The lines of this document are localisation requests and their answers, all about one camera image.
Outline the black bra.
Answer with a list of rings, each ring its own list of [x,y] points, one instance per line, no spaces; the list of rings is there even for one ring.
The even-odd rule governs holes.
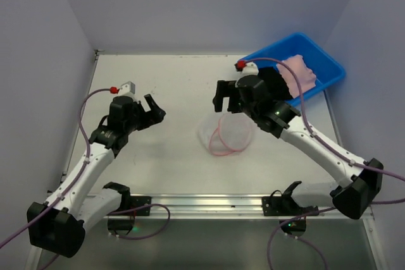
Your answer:
[[[258,77],[264,81],[271,96],[278,101],[289,101],[293,97],[289,92],[286,81],[274,67],[260,68]]]

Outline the white mesh laundry bag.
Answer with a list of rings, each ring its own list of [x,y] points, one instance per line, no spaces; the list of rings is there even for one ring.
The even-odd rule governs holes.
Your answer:
[[[211,113],[199,125],[197,135],[214,156],[244,151],[252,141],[254,126],[243,113]]]

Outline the pink bra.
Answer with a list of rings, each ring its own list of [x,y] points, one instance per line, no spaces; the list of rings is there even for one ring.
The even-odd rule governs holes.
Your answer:
[[[297,76],[297,79],[301,85],[302,93],[305,93],[316,86],[316,75],[310,68],[306,66],[302,55],[297,54],[289,57],[286,60],[283,60],[283,63],[288,65]],[[292,73],[285,66],[278,63],[277,69],[279,74],[281,74],[283,79],[286,81],[289,92],[293,99],[299,97],[299,89]]]

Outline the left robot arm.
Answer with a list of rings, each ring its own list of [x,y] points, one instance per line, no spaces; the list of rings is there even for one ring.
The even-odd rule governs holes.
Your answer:
[[[103,186],[95,197],[88,196],[101,173],[127,145],[131,133],[161,123],[166,115],[149,94],[146,111],[131,95],[118,95],[109,113],[87,138],[83,156],[64,182],[43,203],[28,208],[31,245],[64,257],[73,257],[87,232],[103,217],[131,214],[130,188],[114,182]]]

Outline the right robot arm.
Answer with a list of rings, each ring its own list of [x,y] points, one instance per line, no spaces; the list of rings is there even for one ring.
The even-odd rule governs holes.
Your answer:
[[[324,137],[305,120],[303,109],[275,99],[256,75],[219,80],[213,97],[216,112],[223,109],[224,98],[229,99],[229,112],[246,114],[261,130],[293,145],[321,166],[337,182],[330,196],[343,215],[359,219],[380,192],[383,164],[378,159],[366,161]]]

